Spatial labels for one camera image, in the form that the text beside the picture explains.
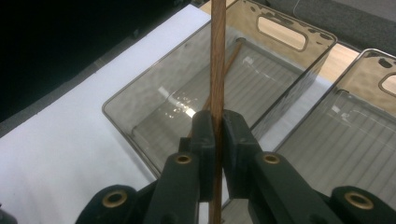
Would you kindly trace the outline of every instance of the white surface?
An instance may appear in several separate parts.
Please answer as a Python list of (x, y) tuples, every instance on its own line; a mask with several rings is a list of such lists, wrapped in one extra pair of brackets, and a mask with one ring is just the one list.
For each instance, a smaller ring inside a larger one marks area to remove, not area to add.
[(19, 223), (74, 223), (92, 196), (154, 178), (102, 104), (210, 17), (188, 6), (61, 99), (0, 139), (0, 203)]

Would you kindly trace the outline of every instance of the plastic container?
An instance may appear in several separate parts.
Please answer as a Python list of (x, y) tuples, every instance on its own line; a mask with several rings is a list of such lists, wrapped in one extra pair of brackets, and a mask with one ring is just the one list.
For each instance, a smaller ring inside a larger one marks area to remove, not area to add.
[[(336, 38), (249, 1), (233, 3), (226, 23), (226, 63), (232, 63), (224, 108), (241, 113), (260, 138), (313, 82)], [(210, 23), (104, 105), (156, 176), (208, 98), (209, 47)]]
[(396, 58), (364, 51), (277, 148), (310, 186), (366, 189), (396, 209)]

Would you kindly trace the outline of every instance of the wooden table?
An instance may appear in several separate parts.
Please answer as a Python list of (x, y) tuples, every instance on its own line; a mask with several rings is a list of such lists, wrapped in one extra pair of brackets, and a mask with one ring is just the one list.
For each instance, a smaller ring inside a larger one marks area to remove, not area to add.
[[(235, 0), (226, 0), (227, 6), (233, 3)], [(201, 6), (201, 10), (210, 14), (211, 2), (207, 2)], [(359, 53), (353, 49), (349, 49), (343, 45), (336, 44), (323, 64), (319, 75), (326, 78), (327, 80), (334, 82), (341, 74), (347, 69), (347, 67), (353, 62), (353, 60), (359, 55)]]

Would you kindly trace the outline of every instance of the clamp jaw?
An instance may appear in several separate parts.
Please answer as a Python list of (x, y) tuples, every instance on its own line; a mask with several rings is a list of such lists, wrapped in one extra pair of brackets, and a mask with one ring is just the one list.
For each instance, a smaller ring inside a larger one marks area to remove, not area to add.
[[(192, 119), (161, 178), (135, 191), (111, 186), (98, 192), (78, 217), (83, 223), (180, 223), (198, 221), (199, 202), (213, 198), (215, 137), (211, 116)], [(396, 213), (373, 194), (336, 188), (329, 198), (303, 180), (289, 162), (263, 152), (243, 117), (224, 111), (222, 167), (231, 199), (248, 199), (253, 223), (396, 223)]]
[(17, 219), (15, 219), (15, 217), (5, 212), (4, 210), (0, 209), (0, 224), (17, 224), (17, 223), (18, 222)]

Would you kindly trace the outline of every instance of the smoky gray plastic bin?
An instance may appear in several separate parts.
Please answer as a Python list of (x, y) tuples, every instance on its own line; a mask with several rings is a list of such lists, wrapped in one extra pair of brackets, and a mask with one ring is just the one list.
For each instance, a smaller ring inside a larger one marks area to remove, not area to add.
[(396, 58), (367, 49), (277, 148), (310, 186), (366, 189), (396, 209)]
[[(259, 25), (266, 22), (292, 31), (302, 44), (265, 33)], [(226, 76), (224, 107), (242, 114), (260, 138), (313, 82), (336, 38), (250, 1), (233, 3), (226, 24), (226, 61), (241, 47)], [(105, 115), (156, 176), (208, 97), (209, 47), (210, 23), (104, 104)]]

